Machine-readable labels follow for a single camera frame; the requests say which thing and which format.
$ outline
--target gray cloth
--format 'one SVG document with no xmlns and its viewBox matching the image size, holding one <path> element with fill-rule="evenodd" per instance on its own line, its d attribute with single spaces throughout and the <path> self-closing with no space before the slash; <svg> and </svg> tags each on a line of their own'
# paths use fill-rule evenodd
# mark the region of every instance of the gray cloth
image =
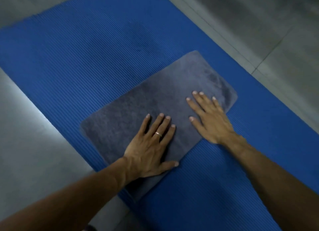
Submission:
<svg viewBox="0 0 319 231">
<path fill-rule="evenodd" d="M 193 51 L 93 113 L 81 123 L 82 132 L 111 164 L 123 156 L 148 113 L 153 120 L 159 113 L 164 113 L 171 116 L 172 124 L 176 124 L 175 136 L 164 159 L 179 161 L 201 140 L 188 119 L 195 113 L 185 100 L 194 90 L 203 91 L 208 97 L 215 96 L 226 112 L 237 100 L 235 90 L 199 52 Z M 126 189 L 139 200 L 165 174 L 136 180 Z"/>
</svg>

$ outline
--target finger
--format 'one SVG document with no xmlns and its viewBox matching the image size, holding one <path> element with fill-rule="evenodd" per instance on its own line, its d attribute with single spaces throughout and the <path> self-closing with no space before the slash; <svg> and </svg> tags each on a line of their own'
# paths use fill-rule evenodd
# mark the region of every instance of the finger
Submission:
<svg viewBox="0 0 319 231">
<path fill-rule="evenodd" d="M 203 116 L 205 114 L 205 112 L 193 100 L 186 98 L 186 101 L 191 109 L 198 114 L 198 116 Z"/>
<path fill-rule="evenodd" d="M 151 138 L 153 136 L 153 134 L 156 132 L 156 130 L 158 129 L 159 125 L 161 124 L 162 120 L 164 117 L 164 113 L 160 113 L 157 116 L 157 119 L 154 121 L 154 123 L 152 124 L 152 126 L 150 127 L 149 131 L 146 133 L 145 136 Z"/>
<path fill-rule="evenodd" d="M 139 134 L 143 135 L 145 133 L 149 120 L 150 120 L 150 114 L 146 115 L 145 119 L 143 120 L 143 123 L 138 131 Z"/>
<path fill-rule="evenodd" d="M 218 100 L 217 100 L 215 97 L 213 97 L 212 100 L 213 100 L 213 104 L 215 105 L 215 107 L 217 108 L 217 110 L 218 110 L 219 112 L 222 112 L 222 113 L 223 113 L 224 110 L 223 110 L 223 108 L 219 105 Z"/>
<path fill-rule="evenodd" d="M 204 92 L 200 92 L 199 96 L 204 100 L 204 102 L 207 104 L 207 106 L 211 110 L 215 110 L 215 105 L 212 103 L 212 101 L 204 94 Z"/>
<path fill-rule="evenodd" d="M 199 132 L 199 134 L 201 136 L 203 136 L 204 138 L 208 137 L 207 130 L 205 129 L 205 127 L 201 124 L 201 122 L 197 118 L 189 117 L 189 120 L 191 121 L 191 123 L 193 124 L 195 129 L 197 129 L 197 131 Z"/>
<path fill-rule="evenodd" d="M 177 167 L 178 165 L 179 165 L 179 163 L 177 161 L 166 161 L 166 162 L 163 162 L 162 164 L 159 165 L 158 175 L 163 173 L 163 172 L 165 172 L 165 171 L 173 169 L 173 168 Z"/>
<path fill-rule="evenodd" d="M 209 105 L 207 105 L 207 103 L 202 99 L 202 97 L 198 94 L 198 92 L 194 91 L 194 92 L 193 92 L 193 96 L 194 96 L 195 100 L 197 101 L 197 103 L 202 107 L 202 109 L 205 110 L 205 112 L 211 112 L 211 108 L 210 108 Z"/>
<path fill-rule="evenodd" d="M 153 135 L 152 138 L 160 140 L 160 138 L 163 136 L 165 130 L 167 129 L 167 126 L 169 125 L 170 121 L 171 121 L 171 117 L 166 116 L 166 118 L 164 119 L 162 124 L 158 127 L 156 133 Z"/>
<path fill-rule="evenodd" d="M 176 130 L 176 126 L 175 126 L 175 124 L 172 124 L 171 127 L 169 128 L 169 130 L 167 131 L 167 133 L 165 134 L 164 138 L 160 142 L 160 144 L 162 146 L 166 147 L 168 145 L 168 143 L 171 141 L 171 139 L 174 136 L 175 130 Z"/>
</svg>

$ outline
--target hand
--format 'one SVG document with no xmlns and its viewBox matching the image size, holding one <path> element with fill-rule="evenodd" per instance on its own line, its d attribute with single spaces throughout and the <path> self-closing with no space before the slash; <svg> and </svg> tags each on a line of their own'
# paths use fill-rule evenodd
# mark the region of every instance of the hand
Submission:
<svg viewBox="0 0 319 231">
<path fill-rule="evenodd" d="M 176 129 L 175 125 L 172 124 L 164 135 L 171 118 L 170 116 L 167 116 L 164 120 L 163 118 L 164 114 L 161 113 L 149 131 L 145 133 L 150 120 L 150 115 L 148 114 L 143 120 L 137 135 L 125 150 L 124 157 L 129 160 L 131 168 L 133 168 L 132 171 L 138 173 L 137 177 L 156 176 L 178 166 L 177 161 L 160 162 L 166 146 L 171 141 Z"/>
<path fill-rule="evenodd" d="M 223 144 L 229 136 L 236 134 L 215 97 L 211 101 L 203 92 L 198 94 L 196 91 L 193 92 L 193 96 L 201 108 L 190 98 L 186 98 L 186 101 L 201 118 L 203 124 L 194 117 L 189 117 L 189 120 L 201 136 L 214 144 Z"/>
</svg>

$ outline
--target ribbed texture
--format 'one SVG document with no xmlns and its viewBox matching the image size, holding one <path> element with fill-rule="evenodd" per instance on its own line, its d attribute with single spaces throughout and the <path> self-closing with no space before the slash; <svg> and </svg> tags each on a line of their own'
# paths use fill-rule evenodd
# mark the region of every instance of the ribbed texture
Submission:
<svg viewBox="0 0 319 231">
<path fill-rule="evenodd" d="M 237 91 L 235 130 L 319 193 L 319 136 L 168 0 L 70 0 L 0 31 L 0 67 L 95 170 L 80 122 L 193 50 Z M 120 196 L 154 230 L 279 230 L 238 163 L 204 140 L 139 203 Z"/>
</svg>

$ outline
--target forearm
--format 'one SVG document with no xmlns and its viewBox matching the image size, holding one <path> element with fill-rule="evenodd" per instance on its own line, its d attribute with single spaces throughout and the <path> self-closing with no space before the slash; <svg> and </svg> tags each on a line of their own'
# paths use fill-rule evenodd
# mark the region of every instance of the forearm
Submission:
<svg viewBox="0 0 319 231">
<path fill-rule="evenodd" d="M 222 143 L 283 230 L 319 230 L 319 196 L 237 134 Z"/>
<path fill-rule="evenodd" d="M 138 173 L 130 161 L 121 158 L 94 173 L 42 199 L 0 223 L 0 230 L 81 231 L 94 215 Z"/>
</svg>

